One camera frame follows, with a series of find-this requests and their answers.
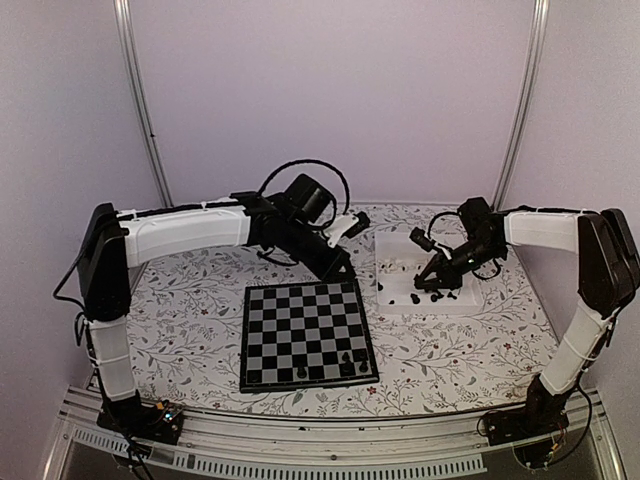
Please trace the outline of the black white chessboard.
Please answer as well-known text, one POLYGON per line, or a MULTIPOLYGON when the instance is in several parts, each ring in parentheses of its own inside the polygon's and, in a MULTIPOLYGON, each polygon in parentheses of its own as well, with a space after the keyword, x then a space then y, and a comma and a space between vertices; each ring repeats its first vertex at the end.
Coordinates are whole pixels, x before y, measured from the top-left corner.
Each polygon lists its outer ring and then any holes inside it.
POLYGON ((239 390, 269 393, 377 383, 380 374, 357 281, 251 286, 245 289, 239 390), (369 369, 359 371, 357 352, 369 369), (356 375, 342 378, 350 354, 356 375), (307 377, 300 379, 303 366, 307 377))

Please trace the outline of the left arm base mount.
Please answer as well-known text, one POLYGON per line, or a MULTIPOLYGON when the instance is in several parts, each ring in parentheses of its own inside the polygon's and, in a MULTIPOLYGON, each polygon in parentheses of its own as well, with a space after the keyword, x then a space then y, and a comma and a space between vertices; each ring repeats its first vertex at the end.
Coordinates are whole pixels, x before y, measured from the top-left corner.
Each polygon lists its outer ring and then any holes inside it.
POLYGON ((126 437, 176 445, 184 423, 183 407, 168 400, 144 405, 138 391, 132 397, 114 401, 100 385, 102 407, 97 425, 126 437))

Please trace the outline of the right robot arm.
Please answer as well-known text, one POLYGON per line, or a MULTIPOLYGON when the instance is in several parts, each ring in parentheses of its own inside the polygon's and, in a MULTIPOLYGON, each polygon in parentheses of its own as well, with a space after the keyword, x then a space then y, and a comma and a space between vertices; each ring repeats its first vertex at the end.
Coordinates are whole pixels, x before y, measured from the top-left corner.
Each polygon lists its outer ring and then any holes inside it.
POLYGON ((464 277, 488 262, 506 259, 511 247, 566 251, 576 258, 575 312, 547 366, 536 375, 517 415, 517 427, 537 436, 578 387, 585 369, 608 345, 618 315, 639 289, 639 251, 625 214, 603 210, 520 206, 491 208, 482 197, 467 199, 453 213, 466 233, 455 248, 435 240, 429 228, 414 228, 411 242, 432 257, 415 275, 426 293, 462 287, 464 277))

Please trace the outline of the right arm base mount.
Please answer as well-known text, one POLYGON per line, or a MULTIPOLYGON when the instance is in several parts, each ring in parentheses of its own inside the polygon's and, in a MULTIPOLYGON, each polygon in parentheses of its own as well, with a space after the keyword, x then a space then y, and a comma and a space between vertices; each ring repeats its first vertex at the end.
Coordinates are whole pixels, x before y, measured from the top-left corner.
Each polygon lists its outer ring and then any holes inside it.
POLYGON ((517 409, 491 410, 477 424, 490 446, 523 441, 516 446, 516 460, 528 469, 545 468, 564 445, 569 426, 566 398, 559 401, 533 396, 517 409))

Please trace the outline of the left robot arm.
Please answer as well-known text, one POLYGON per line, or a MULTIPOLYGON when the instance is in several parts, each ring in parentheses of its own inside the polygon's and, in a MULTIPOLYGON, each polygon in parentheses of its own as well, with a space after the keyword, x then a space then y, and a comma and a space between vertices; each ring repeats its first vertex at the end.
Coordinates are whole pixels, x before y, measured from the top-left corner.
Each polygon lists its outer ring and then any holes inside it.
POLYGON ((96 373, 103 409, 128 434, 141 433, 149 415, 135 375, 128 322, 138 290, 132 275, 185 253, 215 248, 256 247, 279 250, 319 280, 351 279, 346 238, 368 228, 367 215, 340 203, 319 181, 298 175, 284 190, 268 194, 264 187, 228 194, 212 201, 150 210, 118 210, 102 203, 92 212, 71 267, 79 297, 55 300, 77 305, 74 335, 86 346, 96 373))

